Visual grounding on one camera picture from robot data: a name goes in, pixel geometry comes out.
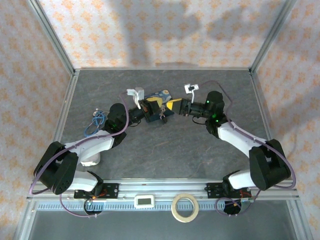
masking tape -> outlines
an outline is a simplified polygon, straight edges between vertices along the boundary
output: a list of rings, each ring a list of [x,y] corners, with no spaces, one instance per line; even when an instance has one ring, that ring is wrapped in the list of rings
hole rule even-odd
[[[184,216],[179,215],[179,213],[177,212],[177,202],[181,199],[187,199],[192,203],[193,212],[190,216],[184,217]],[[192,220],[194,220],[199,213],[198,201],[191,194],[188,194],[188,193],[178,194],[177,196],[175,196],[175,198],[172,201],[171,212],[172,212],[172,215],[174,216],[174,218],[177,219],[179,222],[189,223]]]

gray tabletop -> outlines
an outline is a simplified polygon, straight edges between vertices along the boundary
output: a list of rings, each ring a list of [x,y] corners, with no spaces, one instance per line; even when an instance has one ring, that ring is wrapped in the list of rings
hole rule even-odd
[[[84,129],[96,108],[108,111],[121,102],[119,93],[142,87],[145,94],[168,90],[175,98],[190,98],[184,84],[219,81],[233,98],[230,117],[246,131],[266,138],[266,131],[248,71],[244,70],[81,70],[62,135],[62,143],[84,138]],[[204,103],[207,93],[221,91],[208,84],[195,92],[195,102]],[[224,96],[225,105],[229,104]],[[126,98],[130,108],[135,106]],[[249,167],[248,158],[227,142],[210,135],[191,117],[172,115],[161,121],[129,127],[123,142],[101,153],[96,166],[80,167],[103,179],[121,178],[212,178]]]

wire bundle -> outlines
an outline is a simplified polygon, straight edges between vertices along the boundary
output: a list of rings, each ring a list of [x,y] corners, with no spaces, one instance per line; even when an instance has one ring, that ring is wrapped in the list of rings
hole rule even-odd
[[[106,118],[107,117],[106,117],[105,111],[97,109],[94,112],[94,117],[92,118],[91,123],[84,129],[84,133],[83,133],[84,136],[87,138],[92,136],[93,134],[96,134],[99,131],[100,126],[104,124]],[[96,128],[93,132],[88,133],[88,130],[92,125],[96,126]]]

small white display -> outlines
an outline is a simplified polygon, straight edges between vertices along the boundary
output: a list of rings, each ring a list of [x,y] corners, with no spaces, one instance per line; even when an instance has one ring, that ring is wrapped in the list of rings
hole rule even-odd
[[[154,208],[155,197],[153,195],[137,195],[134,197],[134,207],[136,209]]]

orange floral pattern wall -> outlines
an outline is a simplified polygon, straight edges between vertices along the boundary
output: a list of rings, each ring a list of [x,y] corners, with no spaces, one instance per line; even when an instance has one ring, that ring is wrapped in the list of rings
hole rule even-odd
[[[0,1],[0,239],[12,239],[70,76],[26,0]]]
[[[75,68],[247,68],[284,1],[40,0]]]
[[[297,175],[314,239],[320,239],[320,7],[298,0],[258,71],[268,124]]]

